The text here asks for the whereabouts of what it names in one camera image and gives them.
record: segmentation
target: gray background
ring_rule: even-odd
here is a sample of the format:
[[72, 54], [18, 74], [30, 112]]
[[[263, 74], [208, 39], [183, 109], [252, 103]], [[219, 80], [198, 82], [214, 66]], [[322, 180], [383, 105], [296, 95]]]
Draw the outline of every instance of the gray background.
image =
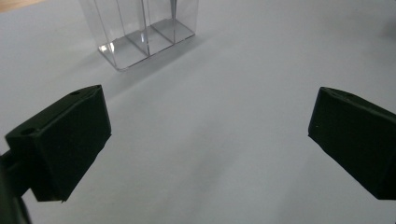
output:
[[125, 73], [49, 0], [0, 14], [0, 50], [1, 136], [94, 84], [113, 128], [66, 203], [23, 196], [34, 223], [396, 222], [307, 137], [320, 86], [396, 112], [393, 0], [201, 0], [196, 37]]

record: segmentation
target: transparent acrylic box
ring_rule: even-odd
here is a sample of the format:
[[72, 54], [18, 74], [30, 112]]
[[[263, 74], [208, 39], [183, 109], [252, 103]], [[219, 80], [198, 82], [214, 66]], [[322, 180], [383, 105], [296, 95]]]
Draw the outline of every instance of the transparent acrylic box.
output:
[[198, 0], [79, 0], [97, 48], [118, 70], [195, 35]]

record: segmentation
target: clear plastic container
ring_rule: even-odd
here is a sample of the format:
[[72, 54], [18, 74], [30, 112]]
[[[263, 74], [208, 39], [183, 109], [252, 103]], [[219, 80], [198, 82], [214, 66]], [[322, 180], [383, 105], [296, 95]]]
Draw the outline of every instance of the clear plastic container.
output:
[[198, 0], [79, 0], [97, 48], [124, 70], [195, 35]]

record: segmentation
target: white tabletop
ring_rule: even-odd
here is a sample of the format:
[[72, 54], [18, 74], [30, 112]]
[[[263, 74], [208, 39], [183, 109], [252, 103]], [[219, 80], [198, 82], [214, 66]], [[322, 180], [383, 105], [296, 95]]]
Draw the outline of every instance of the white tabletop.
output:
[[[102, 84], [113, 135], [36, 224], [396, 222], [307, 137], [321, 86], [396, 112], [396, 2], [201, 0], [197, 36], [119, 73], [78, 0], [0, 14], [0, 135]], [[0, 152], [8, 150], [3, 139]]]

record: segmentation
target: white table surface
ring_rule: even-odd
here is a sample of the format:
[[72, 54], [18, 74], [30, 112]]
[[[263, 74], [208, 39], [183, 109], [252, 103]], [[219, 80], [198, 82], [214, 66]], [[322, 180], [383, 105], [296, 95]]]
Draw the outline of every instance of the white table surface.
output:
[[1, 136], [94, 84], [112, 124], [67, 202], [23, 196], [35, 224], [396, 222], [307, 137], [321, 86], [396, 112], [393, 0], [201, 0], [196, 37], [124, 73], [77, 0], [0, 14], [0, 40]]

